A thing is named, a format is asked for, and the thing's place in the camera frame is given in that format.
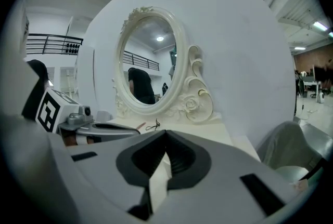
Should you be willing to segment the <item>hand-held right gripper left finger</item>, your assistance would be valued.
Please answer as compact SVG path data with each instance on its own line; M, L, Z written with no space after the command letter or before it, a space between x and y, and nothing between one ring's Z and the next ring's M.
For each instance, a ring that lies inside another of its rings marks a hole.
M153 214L149 180L165 154L165 130L148 133L148 138L124 149L117 156L116 166L124 180L133 186L144 188L139 204L128 213L148 220Z

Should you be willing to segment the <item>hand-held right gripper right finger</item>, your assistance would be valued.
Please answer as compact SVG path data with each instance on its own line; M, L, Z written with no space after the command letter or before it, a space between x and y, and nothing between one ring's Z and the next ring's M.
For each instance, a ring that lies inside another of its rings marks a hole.
M170 160L172 175L168 180L168 190L194 187L211 168L211 157L206 149L172 130L166 131L165 150Z

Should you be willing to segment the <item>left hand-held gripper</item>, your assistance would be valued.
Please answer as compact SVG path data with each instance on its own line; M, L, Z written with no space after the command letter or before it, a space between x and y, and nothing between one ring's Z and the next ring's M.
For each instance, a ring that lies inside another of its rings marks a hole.
M140 135L137 129L123 125L91 123L94 118L89 106L83 106L52 88L45 90L35 120L50 133L78 129L78 135L98 140L119 140Z

